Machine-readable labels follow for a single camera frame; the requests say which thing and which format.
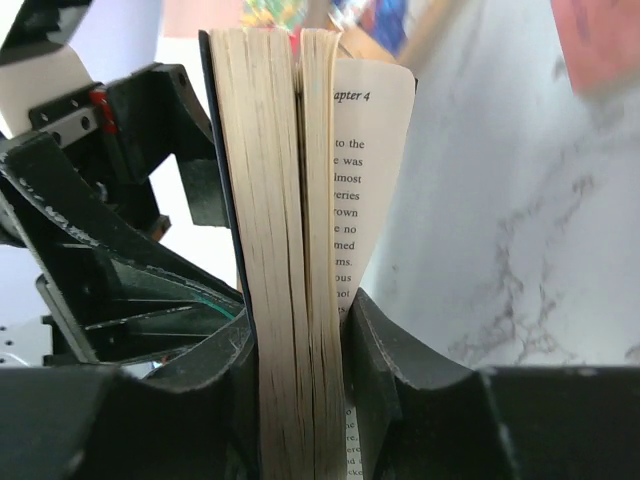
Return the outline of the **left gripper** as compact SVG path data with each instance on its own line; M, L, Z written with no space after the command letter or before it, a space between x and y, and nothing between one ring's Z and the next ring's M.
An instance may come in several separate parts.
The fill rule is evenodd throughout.
M161 242L151 173L175 155L194 220L226 222L211 124L185 69L53 94L1 144L1 201L41 268L47 365L174 357L235 316L235 291Z

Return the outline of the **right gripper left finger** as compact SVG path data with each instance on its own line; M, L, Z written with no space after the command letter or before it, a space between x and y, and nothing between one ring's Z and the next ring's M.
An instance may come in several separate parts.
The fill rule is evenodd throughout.
M255 346L236 294L83 289L102 364L1 373L5 479L255 479Z

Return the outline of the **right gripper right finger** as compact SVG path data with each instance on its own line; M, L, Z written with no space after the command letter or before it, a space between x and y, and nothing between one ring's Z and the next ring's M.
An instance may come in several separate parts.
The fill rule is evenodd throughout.
M471 370L393 323L364 291L346 322L368 479L635 479L635 367Z

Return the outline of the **blue Nineteen Eighty-Four book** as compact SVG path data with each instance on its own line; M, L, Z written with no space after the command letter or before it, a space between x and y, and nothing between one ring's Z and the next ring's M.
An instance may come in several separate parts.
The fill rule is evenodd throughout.
M257 348L260 475L345 479L342 325L387 211L414 106L406 67L304 29L202 32L238 277Z

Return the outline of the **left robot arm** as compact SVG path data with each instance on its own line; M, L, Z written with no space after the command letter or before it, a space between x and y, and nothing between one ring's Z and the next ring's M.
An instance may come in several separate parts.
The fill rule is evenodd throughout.
M1 45L1 237L24 247L63 343L46 362L167 371L223 353L239 293L165 247L152 173L174 157L199 225L226 226L218 132L179 64L94 80L87 1L24 1Z

